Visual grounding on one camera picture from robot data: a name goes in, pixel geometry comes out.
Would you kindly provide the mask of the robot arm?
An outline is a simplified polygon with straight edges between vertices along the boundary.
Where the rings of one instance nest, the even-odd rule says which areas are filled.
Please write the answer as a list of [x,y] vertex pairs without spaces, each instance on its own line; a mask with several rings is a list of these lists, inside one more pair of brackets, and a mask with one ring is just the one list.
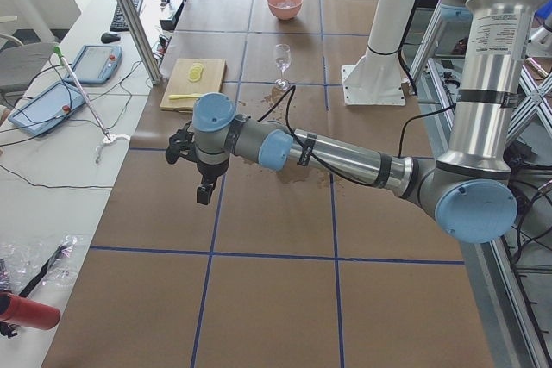
[[[338,86],[323,86],[324,76],[337,80],[341,57],[359,53],[369,38],[378,0],[198,0],[202,19],[224,25],[228,19],[252,19],[240,108],[269,116],[279,125],[284,116],[280,91],[269,87],[274,69],[268,60],[275,29],[290,41],[298,58],[293,76],[299,82],[292,102],[292,125],[313,128],[355,145],[391,151],[400,126],[417,112],[413,99],[402,107],[346,106]],[[273,172],[237,158],[226,189],[215,205],[227,219],[217,243],[219,251],[315,253],[316,242],[335,234],[346,254],[447,258],[459,243],[446,235],[422,210],[377,190],[302,167],[294,161]]]

